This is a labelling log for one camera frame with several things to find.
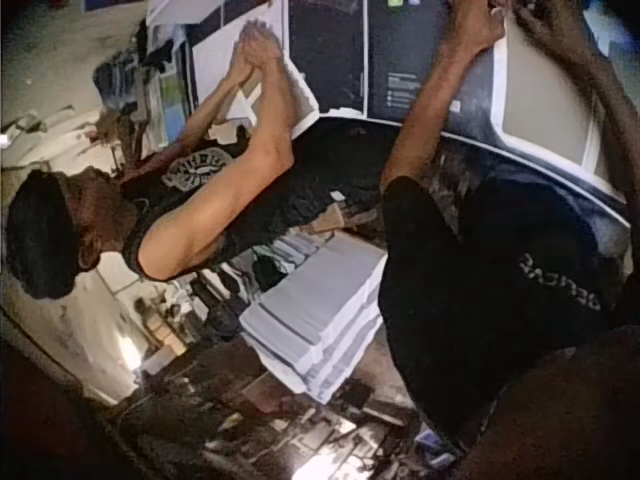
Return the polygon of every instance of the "dark clothing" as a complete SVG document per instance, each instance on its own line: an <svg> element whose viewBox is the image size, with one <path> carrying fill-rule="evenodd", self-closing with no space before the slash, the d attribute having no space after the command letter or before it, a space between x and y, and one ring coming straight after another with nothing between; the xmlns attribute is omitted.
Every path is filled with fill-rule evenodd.
<svg viewBox="0 0 640 480"><path fill-rule="evenodd" d="M374 206L397 131L351 120L317 122L293 142L294 166L227 227L220 250L202 267L231 260L253 246L271 243L292 227L310 223L335 201L334 192L356 209ZM246 146L246 142L232 146L208 142L202 151L175 162L168 172L146 175L124 188L125 197L143 209L122 252L129 268L144 275L138 250L147 231L239 157Z"/></svg>
<svg viewBox="0 0 640 480"><path fill-rule="evenodd" d="M461 240L409 178L391 183L383 211L380 309L393 358L450 438L510 379L610 328L594 235L553 188L486 181L461 206Z"/></svg>

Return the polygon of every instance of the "hand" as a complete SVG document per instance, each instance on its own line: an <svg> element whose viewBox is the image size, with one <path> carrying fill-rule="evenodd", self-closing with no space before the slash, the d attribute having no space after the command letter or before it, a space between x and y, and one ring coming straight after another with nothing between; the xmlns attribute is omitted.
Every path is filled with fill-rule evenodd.
<svg viewBox="0 0 640 480"><path fill-rule="evenodd" d="M247 61L244 50L245 45L240 40L233 46L233 56L226 76L233 85L242 85L253 73L253 65Z"/></svg>
<svg viewBox="0 0 640 480"><path fill-rule="evenodd" d="M240 33L240 43L247 62L256 68L282 59L278 39L264 24L247 23Z"/></svg>
<svg viewBox="0 0 640 480"><path fill-rule="evenodd" d="M514 6L518 24L536 45L569 67L586 67L599 57L580 0L538 1L541 18L522 5Z"/></svg>
<svg viewBox="0 0 640 480"><path fill-rule="evenodd" d="M447 38L449 44L471 58L493 46L505 35L505 1L451 0L453 19Z"/></svg>

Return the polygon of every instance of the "person in black shirt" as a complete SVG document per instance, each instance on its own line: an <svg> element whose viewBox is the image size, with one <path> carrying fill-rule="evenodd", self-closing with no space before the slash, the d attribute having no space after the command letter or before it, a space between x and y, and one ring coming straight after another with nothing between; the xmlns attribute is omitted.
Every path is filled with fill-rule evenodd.
<svg viewBox="0 0 640 480"><path fill-rule="evenodd" d="M469 66L504 36L505 10L452 3L381 181L389 258L379 304L394 362L427 421L469 453L457 479L640 478L637 112L578 1L541 2L543 19L516 8L532 41L590 82L617 133L635 272L606 304L589 223L544 181L486 180L463 200L458 238L419 180Z"/></svg>
<svg viewBox="0 0 640 480"><path fill-rule="evenodd" d="M251 139L205 141L254 68L262 71L263 97ZM290 87L277 41L251 24L226 77L173 144L141 165L127 162L118 178L93 167L29 175L9 206L9 269L35 298L68 295L104 252L166 281L268 244L315 220L334 197L355 209L379 203L398 129L323 119L292 142Z"/></svg>

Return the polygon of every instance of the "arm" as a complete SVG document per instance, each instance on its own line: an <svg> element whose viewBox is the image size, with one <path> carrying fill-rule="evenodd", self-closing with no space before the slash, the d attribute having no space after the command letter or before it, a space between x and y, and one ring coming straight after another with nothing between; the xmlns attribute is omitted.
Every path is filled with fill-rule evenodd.
<svg viewBox="0 0 640 480"><path fill-rule="evenodd" d="M176 141L151 156L143 165L132 165L131 169L125 172L121 182L129 181L134 177L155 170L166 170L178 158L191 154L198 148L211 125L220 123L220 120L224 118L240 86L251 76L252 72L253 66L247 63L236 45L227 75L189 117Z"/></svg>
<svg viewBox="0 0 640 480"><path fill-rule="evenodd" d="M382 173L381 190L396 178L418 180L435 156L449 107L475 57L504 36L501 10L492 16L487 0L456 0L449 33L429 79L407 116Z"/></svg>
<svg viewBox="0 0 640 480"><path fill-rule="evenodd" d="M520 25L532 40L562 65L572 79L595 91L607 115L607 127L617 141L616 155L608 155L612 170L622 170L623 193L629 208L634 265L640 265L640 119L609 61L598 50L577 0L544 0L547 18L539 19L516 7Z"/></svg>
<svg viewBox="0 0 640 480"><path fill-rule="evenodd" d="M244 33L243 40L247 58L262 73L256 133L241 157L149 230L138 259L153 278L173 277L209 258L227 226L293 164L294 100L289 76L276 41L256 26L248 28L251 31Z"/></svg>

